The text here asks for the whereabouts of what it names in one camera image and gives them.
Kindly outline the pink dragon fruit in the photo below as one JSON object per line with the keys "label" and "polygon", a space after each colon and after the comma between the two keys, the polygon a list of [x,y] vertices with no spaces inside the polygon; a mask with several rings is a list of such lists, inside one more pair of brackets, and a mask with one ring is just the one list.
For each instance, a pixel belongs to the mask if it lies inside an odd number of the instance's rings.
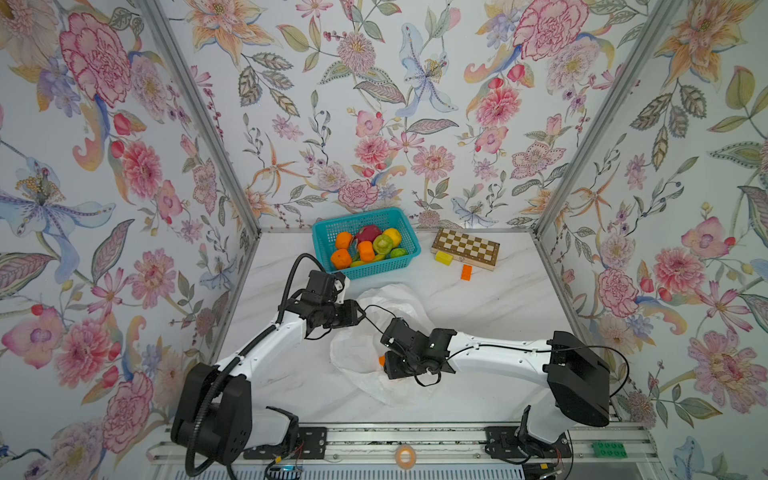
{"label": "pink dragon fruit", "polygon": [[358,243],[362,241],[374,242],[381,234],[382,230],[377,225],[367,225],[355,235],[355,240]]}

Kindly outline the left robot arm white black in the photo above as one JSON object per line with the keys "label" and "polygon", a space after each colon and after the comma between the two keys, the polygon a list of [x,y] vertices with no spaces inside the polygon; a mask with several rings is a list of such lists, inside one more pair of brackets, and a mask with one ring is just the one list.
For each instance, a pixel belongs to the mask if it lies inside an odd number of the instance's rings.
{"label": "left robot arm white black", "polygon": [[288,308],[274,322],[223,361],[199,363],[186,375],[171,428],[173,443],[186,449],[184,468],[197,477],[218,463],[226,467],[246,450],[265,448],[276,461],[296,452],[298,417],[281,408],[254,404],[253,382],[296,345],[312,327],[328,331],[358,325],[363,310],[354,300]]}

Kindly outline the white translucent plastic bag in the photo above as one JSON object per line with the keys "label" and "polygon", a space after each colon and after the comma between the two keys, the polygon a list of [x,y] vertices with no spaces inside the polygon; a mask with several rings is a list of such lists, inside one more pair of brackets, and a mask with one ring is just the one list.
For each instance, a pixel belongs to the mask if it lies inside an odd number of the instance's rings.
{"label": "white translucent plastic bag", "polygon": [[404,284],[391,284],[365,291],[357,302],[366,310],[366,318],[335,334],[330,343],[330,361],[353,386],[367,397],[389,407],[412,407],[432,396],[430,388],[407,379],[391,380],[379,359],[386,353],[382,332],[394,317],[403,318],[422,333],[434,328],[415,292]]}

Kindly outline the orange fruit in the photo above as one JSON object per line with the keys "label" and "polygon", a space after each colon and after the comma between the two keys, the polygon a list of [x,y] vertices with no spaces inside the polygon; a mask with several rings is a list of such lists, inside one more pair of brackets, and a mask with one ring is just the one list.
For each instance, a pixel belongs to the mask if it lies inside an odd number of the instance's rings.
{"label": "orange fruit", "polygon": [[347,249],[337,249],[331,255],[330,260],[335,270],[349,268],[353,263],[352,256]]}
{"label": "orange fruit", "polygon": [[349,232],[340,232],[335,238],[335,247],[337,250],[348,250],[354,240],[354,236]]}
{"label": "orange fruit", "polygon": [[375,260],[376,252],[371,241],[359,242],[357,250],[361,261],[370,263]]}

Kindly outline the yellow lemon toy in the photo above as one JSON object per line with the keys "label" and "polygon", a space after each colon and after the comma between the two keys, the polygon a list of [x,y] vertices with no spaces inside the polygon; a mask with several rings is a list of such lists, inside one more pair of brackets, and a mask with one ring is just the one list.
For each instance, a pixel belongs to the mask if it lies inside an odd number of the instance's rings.
{"label": "yellow lemon toy", "polygon": [[392,246],[398,248],[402,242],[402,234],[395,228],[389,228],[383,232],[392,241]]}

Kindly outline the green pepper toy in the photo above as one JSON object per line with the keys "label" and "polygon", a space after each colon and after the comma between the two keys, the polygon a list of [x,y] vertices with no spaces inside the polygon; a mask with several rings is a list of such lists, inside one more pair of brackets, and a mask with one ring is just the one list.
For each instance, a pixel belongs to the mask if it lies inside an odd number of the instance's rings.
{"label": "green pepper toy", "polygon": [[377,255],[386,256],[394,248],[394,241],[390,236],[382,233],[373,240],[372,246]]}

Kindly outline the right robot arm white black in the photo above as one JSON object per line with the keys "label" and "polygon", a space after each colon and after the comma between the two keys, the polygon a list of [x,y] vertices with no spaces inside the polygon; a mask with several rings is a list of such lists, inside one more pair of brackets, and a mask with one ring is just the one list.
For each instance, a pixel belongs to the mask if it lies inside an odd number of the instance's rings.
{"label": "right robot arm white black", "polygon": [[525,461],[555,452],[574,427],[602,428],[610,423],[610,368],[591,346],[569,332],[521,342],[439,328],[426,335],[397,318],[380,343],[387,349],[384,370],[391,380],[484,373],[547,388],[542,400],[525,407],[519,425],[496,442],[518,450]]}

